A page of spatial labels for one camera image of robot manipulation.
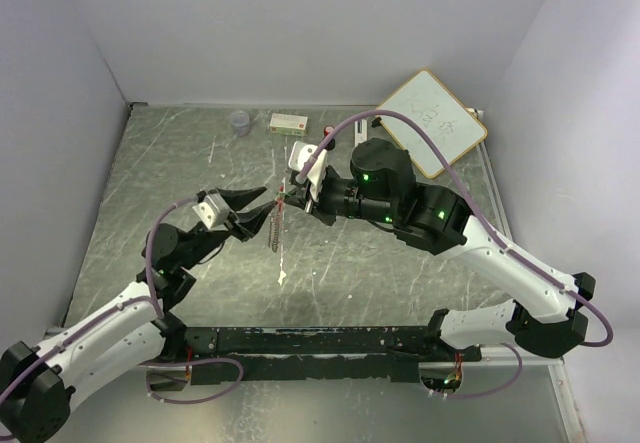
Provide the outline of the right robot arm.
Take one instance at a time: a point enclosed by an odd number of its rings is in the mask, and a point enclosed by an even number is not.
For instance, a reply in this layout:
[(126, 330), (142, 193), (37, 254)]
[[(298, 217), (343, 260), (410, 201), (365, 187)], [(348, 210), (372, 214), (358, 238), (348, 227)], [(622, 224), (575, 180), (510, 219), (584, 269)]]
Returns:
[(284, 201), (328, 226), (339, 217), (388, 224), (407, 246), (460, 262), (510, 297), (492, 307), (435, 312), (424, 337), (431, 358), (443, 361), (457, 349), (504, 343), (559, 358), (584, 343), (588, 319), (570, 294), (591, 299), (591, 275), (565, 274), (539, 260), (527, 268), (513, 255), (516, 245), (483, 226), (461, 196), (417, 182), (408, 152), (389, 141), (359, 144), (350, 171), (343, 178), (321, 157), (311, 178), (293, 182)]

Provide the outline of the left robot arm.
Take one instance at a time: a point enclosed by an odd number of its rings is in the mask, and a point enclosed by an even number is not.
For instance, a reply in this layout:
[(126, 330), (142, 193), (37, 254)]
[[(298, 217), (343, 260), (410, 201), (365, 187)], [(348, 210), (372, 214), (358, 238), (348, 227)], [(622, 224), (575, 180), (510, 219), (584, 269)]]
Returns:
[(152, 224), (144, 268), (114, 299), (70, 328), (1, 355), (3, 441), (45, 442), (90, 395), (145, 363), (175, 366), (187, 348), (171, 310), (195, 283), (189, 271), (228, 238), (255, 237), (276, 201), (248, 206), (265, 188), (201, 191), (171, 204)]

